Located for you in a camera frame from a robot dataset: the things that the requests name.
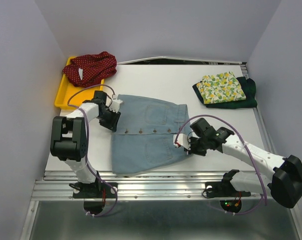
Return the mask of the light blue denim skirt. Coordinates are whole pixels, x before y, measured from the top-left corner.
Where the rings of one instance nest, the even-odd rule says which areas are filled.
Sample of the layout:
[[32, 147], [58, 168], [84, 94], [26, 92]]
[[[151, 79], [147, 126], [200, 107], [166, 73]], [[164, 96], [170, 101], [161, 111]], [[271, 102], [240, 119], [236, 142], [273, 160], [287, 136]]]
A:
[[125, 94], [119, 99], [121, 116], [111, 137], [113, 173], [136, 174], [188, 158], [173, 144], [177, 133], [191, 132], [186, 104]]

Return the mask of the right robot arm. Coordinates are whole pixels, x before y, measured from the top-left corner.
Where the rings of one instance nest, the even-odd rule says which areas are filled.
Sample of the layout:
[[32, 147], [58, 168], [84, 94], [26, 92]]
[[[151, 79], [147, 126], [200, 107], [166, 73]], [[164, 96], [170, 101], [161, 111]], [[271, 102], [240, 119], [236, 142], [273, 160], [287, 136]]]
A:
[[202, 196], [241, 199], [257, 193], [264, 202], [270, 196], [281, 206], [294, 208], [302, 197], [301, 160], [294, 155], [283, 157], [258, 148], [246, 142], [231, 125], [215, 129], [205, 117], [193, 117], [190, 127], [195, 137], [183, 134], [184, 126], [181, 126], [174, 143], [192, 155], [204, 157], [208, 150], [218, 151], [252, 166], [254, 172], [230, 170], [222, 180], [208, 182]]

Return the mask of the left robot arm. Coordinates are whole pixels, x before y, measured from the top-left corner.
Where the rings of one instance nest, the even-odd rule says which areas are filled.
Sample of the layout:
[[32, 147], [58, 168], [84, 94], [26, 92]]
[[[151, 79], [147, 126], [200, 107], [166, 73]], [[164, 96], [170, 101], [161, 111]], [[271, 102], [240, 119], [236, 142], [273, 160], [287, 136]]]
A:
[[69, 185], [73, 198], [105, 198], [109, 193], [111, 198], [117, 197], [117, 184], [102, 180], [88, 160], [90, 121], [98, 119], [100, 126], [113, 133], [117, 129], [122, 100], [114, 94], [107, 104], [107, 97], [105, 92], [96, 91], [72, 113], [53, 119], [50, 152], [75, 173], [77, 182]]

